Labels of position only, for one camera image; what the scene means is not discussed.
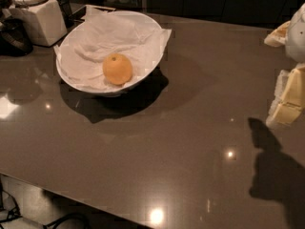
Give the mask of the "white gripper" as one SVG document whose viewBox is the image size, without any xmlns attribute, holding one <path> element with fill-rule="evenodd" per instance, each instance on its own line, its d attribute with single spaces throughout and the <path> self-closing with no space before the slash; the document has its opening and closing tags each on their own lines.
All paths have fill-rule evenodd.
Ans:
<svg viewBox="0 0 305 229">
<path fill-rule="evenodd" d="M 282 70 L 276 80 L 274 101 L 266 119 L 269 128 L 289 126 L 305 109 L 305 3 L 287 21 L 269 33 L 264 43 L 271 47 L 285 45 L 286 54 L 298 64 Z"/>
</svg>

